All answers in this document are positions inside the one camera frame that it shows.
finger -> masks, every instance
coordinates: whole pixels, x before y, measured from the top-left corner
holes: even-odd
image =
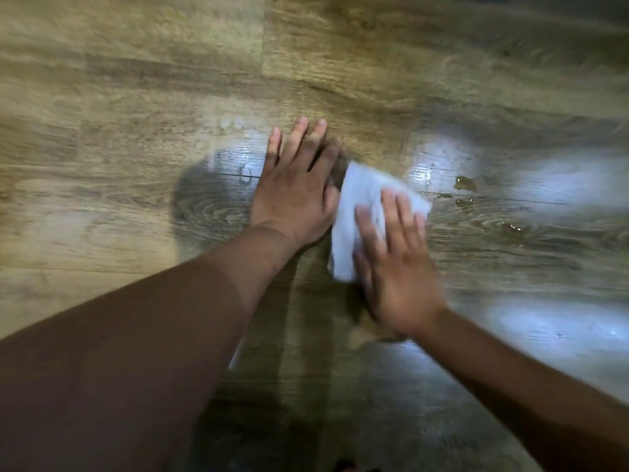
[[[308,130],[308,118],[302,116],[297,121],[295,121],[295,125],[293,126],[293,130],[291,134],[288,136],[286,143],[284,144],[284,148],[282,149],[282,153],[279,156],[279,162],[277,163],[279,166],[287,166],[290,164],[295,156],[297,155],[297,151],[299,150],[299,146],[301,145],[301,141],[306,135],[306,131]]]
[[[334,167],[340,150],[341,146],[337,142],[331,142],[326,145],[310,172],[318,176],[322,182],[325,182],[332,172],[332,167]]]
[[[319,146],[325,137],[327,128],[328,124],[325,119],[319,119],[313,131],[301,143],[301,147],[297,152],[297,157],[293,162],[297,168],[301,170],[308,170],[310,168],[313,159],[319,150]]]
[[[277,165],[277,159],[279,157],[279,146],[281,143],[282,132],[278,128],[273,128],[273,130],[271,131],[271,135],[269,136],[269,143],[267,144],[267,154],[264,157],[262,174],[269,173]]]
[[[398,194],[396,196],[397,214],[400,222],[402,222],[402,230],[406,244],[413,250],[420,247],[420,238],[417,232],[417,225],[411,211],[411,201],[406,194]]]
[[[336,211],[338,211],[339,200],[341,200],[341,192],[333,183],[328,182],[323,191],[323,211],[327,217],[332,219],[332,222],[334,222]]]
[[[389,253],[404,253],[407,251],[408,245],[397,213],[395,195],[391,189],[382,190],[382,209],[384,210],[384,228],[387,233]]]
[[[362,239],[363,248],[367,258],[372,264],[380,262],[387,256],[387,245],[382,241],[376,232],[369,209],[365,207],[356,207],[355,211],[356,225]]]
[[[353,253],[353,260],[358,281],[360,281],[360,284],[365,289],[366,296],[369,296],[372,289],[372,272],[369,260],[367,260],[365,253],[360,250],[356,250]]]
[[[419,249],[422,252],[428,252],[429,245],[426,241],[426,219],[422,214],[415,214],[415,227],[417,228],[417,238],[419,241]]]

hand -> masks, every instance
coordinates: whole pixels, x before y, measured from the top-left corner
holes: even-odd
[[[326,145],[313,165],[327,124],[320,120],[304,139],[307,130],[308,118],[302,117],[279,154],[282,133],[273,129],[251,208],[252,226],[279,231],[294,242],[295,250],[323,236],[334,221],[340,198],[328,181],[340,147]]]
[[[382,191],[386,242],[378,237],[368,209],[356,209],[364,250],[354,264],[373,313],[407,337],[419,334],[447,311],[444,290],[426,244],[425,221],[413,215],[405,194]]]

white rag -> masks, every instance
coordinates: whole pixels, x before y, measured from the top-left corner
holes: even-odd
[[[378,234],[384,238],[384,211],[382,210],[381,192],[385,187],[392,189],[395,193],[405,192],[410,198],[413,213],[420,213],[424,217],[428,216],[430,202],[404,182],[374,168],[357,162],[350,162],[341,189],[338,213],[332,226],[332,251],[330,252],[328,269],[335,280],[344,283],[351,283],[356,280],[352,253],[362,246],[354,218],[356,205],[363,205],[370,209],[373,225]]]

floor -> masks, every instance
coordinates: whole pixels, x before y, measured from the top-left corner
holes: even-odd
[[[0,0],[0,335],[247,222],[324,116],[434,200],[452,304],[629,400],[627,0]],[[411,344],[352,342],[329,238],[259,307],[191,470],[534,471]]]

laminate flooring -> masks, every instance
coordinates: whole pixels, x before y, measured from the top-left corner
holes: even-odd
[[[629,400],[625,0],[0,0],[0,335],[237,234],[327,118],[433,199],[453,305]],[[411,344],[350,347],[329,237],[260,304],[191,470],[534,471]]]

